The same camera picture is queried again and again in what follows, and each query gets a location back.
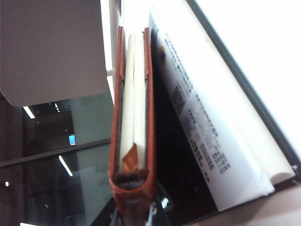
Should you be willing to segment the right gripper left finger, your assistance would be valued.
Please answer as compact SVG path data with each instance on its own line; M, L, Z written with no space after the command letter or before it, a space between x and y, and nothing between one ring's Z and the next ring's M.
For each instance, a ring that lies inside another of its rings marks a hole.
M115 201L111 198L97 215L91 226L122 226Z

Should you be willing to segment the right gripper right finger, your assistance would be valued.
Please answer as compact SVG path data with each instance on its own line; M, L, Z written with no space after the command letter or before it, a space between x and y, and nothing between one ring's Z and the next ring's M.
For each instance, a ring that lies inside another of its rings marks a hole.
M157 193L150 206L149 216L147 220L148 226L170 226L168 212L174 208L170 195L163 188L157 186Z

